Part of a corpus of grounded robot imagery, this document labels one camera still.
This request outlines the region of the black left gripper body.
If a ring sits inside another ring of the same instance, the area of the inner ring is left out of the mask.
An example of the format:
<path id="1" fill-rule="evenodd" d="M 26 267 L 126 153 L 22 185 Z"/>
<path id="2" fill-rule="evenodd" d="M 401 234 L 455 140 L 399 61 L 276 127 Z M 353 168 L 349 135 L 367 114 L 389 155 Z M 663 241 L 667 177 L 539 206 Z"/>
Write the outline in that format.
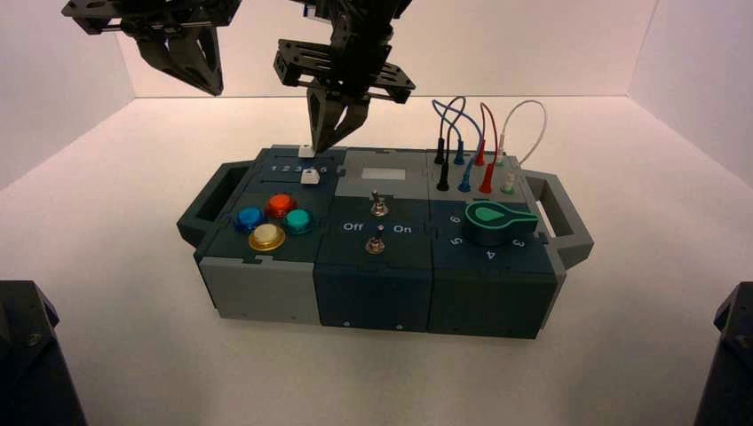
<path id="1" fill-rule="evenodd" d="M 227 27 L 240 5 L 239 0 L 67 1 L 61 13 L 88 35 L 173 36 L 185 28 Z"/>

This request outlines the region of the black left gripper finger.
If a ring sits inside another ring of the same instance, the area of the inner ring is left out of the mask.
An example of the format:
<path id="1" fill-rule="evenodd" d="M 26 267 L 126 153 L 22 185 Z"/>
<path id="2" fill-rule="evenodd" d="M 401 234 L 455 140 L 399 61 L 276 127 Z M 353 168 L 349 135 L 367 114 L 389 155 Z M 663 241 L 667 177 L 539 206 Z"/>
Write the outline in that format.
<path id="1" fill-rule="evenodd" d="M 207 68 L 205 80 L 212 96 L 220 95 L 224 90 L 218 33 L 214 27 L 202 28 L 198 35 L 204 63 Z"/>
<path id="2" fill-rule="evenodd" d="M 195 40 L 165 37 L 138 39 L 141 58 L 152 68 L 197 89 L 203 89 L 206 58 Z"/>

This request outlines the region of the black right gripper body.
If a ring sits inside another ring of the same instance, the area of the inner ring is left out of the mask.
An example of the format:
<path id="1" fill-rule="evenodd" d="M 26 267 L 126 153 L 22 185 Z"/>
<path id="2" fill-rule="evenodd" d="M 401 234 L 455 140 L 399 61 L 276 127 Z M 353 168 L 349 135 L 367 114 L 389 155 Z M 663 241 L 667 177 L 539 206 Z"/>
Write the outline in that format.
<path id="1" fill-rule="evenodd" d="M 412 80 L 387 59 L 392 21 L 409 1 L 303 1 L 304 16 L 332 26 L 328 44 L 281 39 L 273 68 L 281 83 L 407 102 Z"/>

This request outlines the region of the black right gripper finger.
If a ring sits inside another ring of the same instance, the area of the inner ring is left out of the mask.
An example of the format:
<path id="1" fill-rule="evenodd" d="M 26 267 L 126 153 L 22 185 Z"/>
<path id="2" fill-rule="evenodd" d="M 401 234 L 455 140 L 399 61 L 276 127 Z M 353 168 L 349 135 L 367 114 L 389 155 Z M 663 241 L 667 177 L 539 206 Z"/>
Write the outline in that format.
<path id="1" fill-rule="evenodd" d="M 337 118 L 331 145 L 335 145 L 359 129 L 368 117 L 371 97 L 346 97 L 341 101 L 343 111 Z"/>
<path id="2" fill-rule="evenodd" d="M 312 148 L 316 153 L 323 153 L 334 145 L 333 134 L 342 114 L 341 98 L 327 89 L 308 89 L 307 103 Z"/>

